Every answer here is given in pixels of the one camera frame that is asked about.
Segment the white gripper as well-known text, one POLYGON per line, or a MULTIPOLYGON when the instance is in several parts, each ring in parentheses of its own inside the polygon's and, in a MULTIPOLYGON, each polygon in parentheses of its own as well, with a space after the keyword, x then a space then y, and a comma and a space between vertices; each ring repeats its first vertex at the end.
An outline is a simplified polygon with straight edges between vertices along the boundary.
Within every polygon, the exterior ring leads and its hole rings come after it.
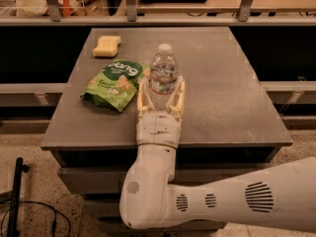
POLYGON ((149 80, 142 79, 137 95, 140 117, 136 126, 137 145, 155 144, 177 148, 181 137, 186 83, 183 76, 176 81, 175 90, 166 104, 166 112, 155 110, 149 92, 149 80))

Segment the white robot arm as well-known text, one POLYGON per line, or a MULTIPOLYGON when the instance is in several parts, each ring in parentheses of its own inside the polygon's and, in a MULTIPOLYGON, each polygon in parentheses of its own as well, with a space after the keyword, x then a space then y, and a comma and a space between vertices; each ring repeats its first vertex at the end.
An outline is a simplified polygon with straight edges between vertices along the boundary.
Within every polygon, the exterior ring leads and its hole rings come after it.
POLYGON ((156 111, 149 79, 139 82, 137 157, 119 201, 132 229, 169 228, 193 220, 296 231, 316 228, 316 158, 309 157, 200 186, 174 185, 185 80, 176 80, 166 109, 156 111))

